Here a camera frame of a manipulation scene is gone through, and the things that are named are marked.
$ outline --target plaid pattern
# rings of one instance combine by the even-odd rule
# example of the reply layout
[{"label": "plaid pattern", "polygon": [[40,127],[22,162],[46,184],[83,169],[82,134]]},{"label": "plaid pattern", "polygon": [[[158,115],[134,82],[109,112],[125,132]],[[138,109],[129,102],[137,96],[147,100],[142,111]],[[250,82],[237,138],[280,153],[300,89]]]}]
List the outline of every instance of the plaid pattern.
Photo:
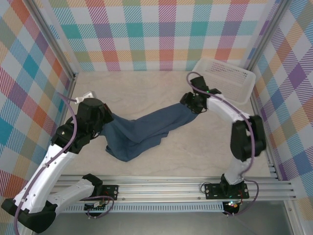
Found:
[{"label": "plaid pattern", "polygon": [[239,65],[268,2],[49,0],[83,71],[191,70],[205,56]]},{"label": "plaid pattern", "polygon": [[254,93],[284,180],[313,234],[313,2],[294,0],[254,71]]},{"label": "plaid pattern", "polygon": [[[0,8],[0,204],[14,197],[43,159],[61,117],[69,78],[22,0]],[[0,209],[0,234],[14,234]]]},{"label": "plaid pattern", "polygon": [[272,9],[270,10],[269,15],[268,15],[268,17],[267,17],[267,19],[266,19],[266,21],[265,21],[265,23],[264,23],[264,25],[263,25],[259,35],[258,35],[258,37],[257,37],[257,39],[256,39],[256,41],[255,41],[255,43],[253,45],[253,48],[252,48],[252,50],[251,50],[251,52],[250,52],[250,54],[248,56],[248,59],[247,59],[247,61],[245,63],[245,68],[248,67],[248,65],[249,65],[249,63],[250,63],[250,61],[251,61],[251,59],[252,59],[252,57],[253,57],[253,55],[255,53],[256,48],[258,48],[258,46],[260,45],[260,42],[262,41],[262,38],[263,38],[265,32],[267,31],[267,29],[269,27],[269,23],[273,19],[273,16],[275,15],[275,12],[276,12],[276,10],[278,8],[278,5],[279,5],[280,1],[281,0],[275,0],[275,3],[272,6]]},{"label": "plaid pattern", "polygon": [[50,27],[51,32],[52,32],[52,34],[53,34],[55,40],[58,42],[58,44],[59,44],[61,50],[63,51],[64,56],[66,57],[67,62],[69,63],[71,69],[72,69],[73,71],[75,71],[75,72],[78,72],[77,68],[75,67],[75,65],[74,65],[73,62],[72,62],[71,57],[69,56],[68,52],[67,52],[66,49],[65,49],[64,43],[63,43],[62,40],[60,39],[60,36],[59,36],[57,30],[55,29],[55,27],[54,27],[54,25],[53,25],[53,23],[52,23],[50,17],[48,16],[47,11],[44,9],[44,6],[43,6],[41,0],[35,0],[35,3],[36,3],[36,5],[39,7],[42,16],[44,17],[46,23],[47,23],[48,26]]}]

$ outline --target metal rail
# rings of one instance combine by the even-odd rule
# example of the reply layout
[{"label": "metal rail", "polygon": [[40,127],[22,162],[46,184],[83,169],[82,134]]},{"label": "metal rail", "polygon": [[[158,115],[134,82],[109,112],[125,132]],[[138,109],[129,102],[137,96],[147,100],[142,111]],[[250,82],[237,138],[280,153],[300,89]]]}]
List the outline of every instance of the metal rail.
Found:
[{"label": "metal rail", "polygon": [[275,12],[275,15],[273,16],[272,20],[269,22],[268,28],[267,28],[265,34],[263,35],[260,44],[256,48],[254,55],[252,56],[252,58],[250,60],[250,63],[247,67],[247,70],[252,71],[255,68],[255,66],[257,65],[257,63],[259,62],[266,46],[268,45],[268,43],[272,39],[272,36],[274,35],[281,19],[285,15],[285,12],[287,11],[287,9],[289,8],[291,3],[292,3],[292,0],[281,0],[280,1],[279,5],[277,7],[277,10]]},{"label": "metal rail", "polygon": [[[224,199],[206,200],[200,186],[204,182],[219,183],[219,177],[127,177],[97,176],[103,184],[119,185],[117,203],[174,203],[174,202],[222,202]],[[59,192],[76,182],[82,176],[61,176],[51,193]],[[296,196],[289,181],[279,181],[273,177],[251,177],[260,187],[258,201],[295,200]],[[247,182],[252,201],[256,186]]]},{"label": "metal rail", "polygon": [[50,27],[46,23],[43,15],[40,12],[40,9],[34,2],[34,0],[24,0],[25,6],[28,8],[30,14],[36,21],[40,31],[44,35],[45,39],[47,40],[48,44],[52,48],[53,52],[57,56],[59,62],[61,63],[64,72],[67,74],[67,76],[74,80],[75,77],[75,71],[72,70],[71,66],[69,65],[64,53],[62,52],[57,40],[55,39]]},{"label": "metal rail", "polygon": [[[64,210],[65,213],[87,212],[83,203],[76,203]],[[93,212],[104,212],[99,209]],[[143,213],[177,213],[177,212],[224,212],[222,202],[190,202],[190,203],[115,203],[111,212],[143,212]]]}]

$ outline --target gray floor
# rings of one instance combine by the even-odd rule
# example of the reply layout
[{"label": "gray floor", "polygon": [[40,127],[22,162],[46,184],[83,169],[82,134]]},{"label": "gray floor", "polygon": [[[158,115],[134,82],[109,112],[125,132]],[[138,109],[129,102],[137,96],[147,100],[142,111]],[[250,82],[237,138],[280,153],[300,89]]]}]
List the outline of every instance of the gray floor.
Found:
[{"label": "gray floor", "polygon": [[282,202],[257,202],[245,214],[109,213],[98,220],[85,214],[60,214],[43,235],[291,235]]}]

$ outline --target blue cloth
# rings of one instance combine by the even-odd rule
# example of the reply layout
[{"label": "blue cloth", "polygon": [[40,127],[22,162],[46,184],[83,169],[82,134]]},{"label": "blue cloth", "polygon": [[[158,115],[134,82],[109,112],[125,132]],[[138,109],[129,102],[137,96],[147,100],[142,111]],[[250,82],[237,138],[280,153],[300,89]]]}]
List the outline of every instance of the blue cloth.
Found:
[{"label": "blue cloth", "polygon": [[128,162],[147,149],[159,145],[169,131],[191,122],[197,114],[178,103],[137,120],[126,120],[115,114],[113,117],[113,121],[103,126],[100,135],[107,139],[108,153]]}]

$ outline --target metal bar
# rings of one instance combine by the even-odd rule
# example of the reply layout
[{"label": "metal bar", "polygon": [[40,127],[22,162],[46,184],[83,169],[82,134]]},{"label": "metal bar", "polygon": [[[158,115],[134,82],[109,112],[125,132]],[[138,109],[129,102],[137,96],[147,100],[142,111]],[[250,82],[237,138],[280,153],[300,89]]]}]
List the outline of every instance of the metal bar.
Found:
[{"label": "metal bar", "polygon": [[44,6],[44,9],[47,12],[47,14],[48,14],[48,16],[49,16],[49,18],[50,18],[50,20],[51,20],[55,30],[57,31],[57,33],[58,33],[58,35],[59,35],[59,37],[60,37],[60,39],[61,39],[61,41],[62,41],[62,43],[63,43],[63,45],[65,47],[65,49],[66,49],[66,51],[67,51],[67,53],[69,55],[69,57],[71,58],[72,64],[74,65],[74,67],[77,70],[76,72],[81,72],[82,69],[80,67],[80,64],[79,64],[79,62],[78,62],[78,60],[77,60],[77,58],[75,56],[75,53],[74,53],[72,47],[70,46],[70,44],[69,44],[69,42],[67,40],[67,37],[66,37],[66,35],[65,35],[61,25],[60,25],[59,20],[57,19],[56,15],[54,14],[54,11],[52,9],[52,6],[50,5],[49,0],[41,0],[41,3]]},{"label": "metal bar", "polygon": [[[257,105],[256,97],[255,97],[254,93],[252,93],[252,95],[250,97],[250,101],[251,101],[253,112],[255,114],[261,115],[260,112],[259,112],[259,109],[258,109],[258,105]],[[265,133],[265,134],[266,134],[266,142],[267,142],[267,147],[266,147],[266,150],[265,150],[265,154],[266,154],[266,156],[268,158],[268,161],[270,162],[269,165],[276,169],[275,173],[277,175],[277,178],[279,180],[283,180],[283,176],[282,176],[281,172],[279,171],[278,163],[277,163],[276,159],[274,158],[274,153],[273,153],[272,146],[271,146],[270,142],[268,141],[269,140],[268,135],[267,135],[267,133]]]},{"label": "metal bar", "polygon": [[[72,80],[70,82],[69,91],[68,91],[68,94],[67,94],[68,98],[72,98],[75,86],[76,86],[76,80]],[[68,107],[66,105],[64,105],[63,109],[62,109],[62,112],[61,112],[62,115],[61,115],[61,119],[60,119],[59,125],[63,125],[63,123],[65,122],[65,118],[67,116],[67,110],[68,110]]]},{"label": "metal bar", "polygon": [[[62,213],[87,212],[83,203],[75,203]],[[150,213],[176,213],[176,212],[224,212],[222,202],[196,202],[196,203],[115,203],[111,212],[150,212]]]},{"label": "metal bar", "polygon": [[[219,177],[127,177],[97,176],[104,184],[119,185],[117,203],[155,203],[155,202],[222,202],[222,200],[206,200],[200,186],[204,182],[219,183]],[[75,184],[82,176],[61,176],[51,193],[61,191]],[[295,193],[289,181],[278,181],[267,177],[254,177],[259,184],[258,201],[295,200]],[[251,201],[256,195],[256,186],[246,182]]]},{"label": "metal bar", "polygon": [[34,2],[34,0],[24,0],[24,4],[28,8],[30,14],[36,21],[40,31],[44,35],[45,39],[47,40],[48,44],[52,48],[53,52],[55,53],[56,57],[60,61],[60,64],[62,65],[65,73],[71,80],[74,80],[75,77],[75,71],[72,70],[71,66],[69,65],[66,57],[64,56],[58,42],[56,41],[55,37],[53,36],[53,33],[46,23],[44,17],[42,16],[40,9]]},{"label": "metal bar", "polygon": [[263,35],[259,46],[256,48],[254,55],[251,58],[251,61],[247,67],[247,70],[252,71],[254,67],[257,65],[258,61],[260,60],[266,46],[272,39],[282,17],[284,16],[285,12],[287,11],[288,7],[291,4],[291,0],[281,0],[279,6],[277,7],[276,13],[273,16],[272,20],[269,22],[268,28]]},{"label": "metal bar", "polygon": [[287,215],[291,224],[291,228],[293,230],[293,233],[296,235],[304,235],[303,228],[301,226],[300,219],[297,215],[297,211],[295,208],[295,202],[293,201],[284,201]]},{"label": "metal bar", "polygon": [[249,57],[249,55],[253,49],[253,46],[254,46],[256,40],[258,39],[259,34],[260,34],[260,32],[261,32],[261,30],[262,30],[262,28],[266,22],[268,15],[270,14],[274,4],[275,4],[275,0],[268,0],[267,1],[265,8],[263,9],[263,12],[262,12],[262,14],[258,20],[258,23],[254,29],[254,32],[253,32],[248,44],[246,45],[246,51],[245,51],[244,56],[241,59],[239,67],[244,68],[246,61],[247,61],[247,59],[248,59],[248,57]]}]

